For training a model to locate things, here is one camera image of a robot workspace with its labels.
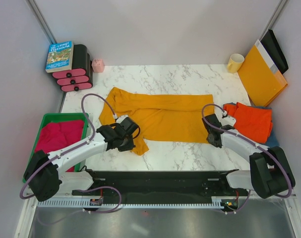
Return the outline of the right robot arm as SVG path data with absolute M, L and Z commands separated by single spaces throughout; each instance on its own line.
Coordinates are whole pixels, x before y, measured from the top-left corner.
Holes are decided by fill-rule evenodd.
M 249 170 L 231 170 L 221 175 L 219 191 L 232 194 L 237 188 L 252 190 L 261 198 L 288 198 L 296 185 L 284 150 L 257 144 L 231 125 L 222 125 L 215 114 L 203 116 L 207 141 L 216 148 L 228 148 L 249 163 Z

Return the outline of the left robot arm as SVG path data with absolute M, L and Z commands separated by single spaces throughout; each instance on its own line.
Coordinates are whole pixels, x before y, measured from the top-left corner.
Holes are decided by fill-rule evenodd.
M 140 127 L 130 117 L 121 116 L 115 123 L 103 125 L 89 137 L 63 149 L 34 153 L 23 175 L 25 184 L 20 198 L 36 197 L 39 202 L 52 198 L 59 191 L 62 176 L 69 168 L 111 149 L 132 150 L 135 132 L 139 134 Z

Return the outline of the yellow t shirt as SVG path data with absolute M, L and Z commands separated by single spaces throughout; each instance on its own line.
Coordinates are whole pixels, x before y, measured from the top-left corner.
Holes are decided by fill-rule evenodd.
M 113 123 L 113 114 L 127 115 L 140 127 L 134 140 L 135 154 L 141 156 L 149 148 L 145 140 L 207 143 L 208 132 L 202 115 L 214 113 L 213 96 L 133 94 L 114 87 L 99 116 L 102 125 Z

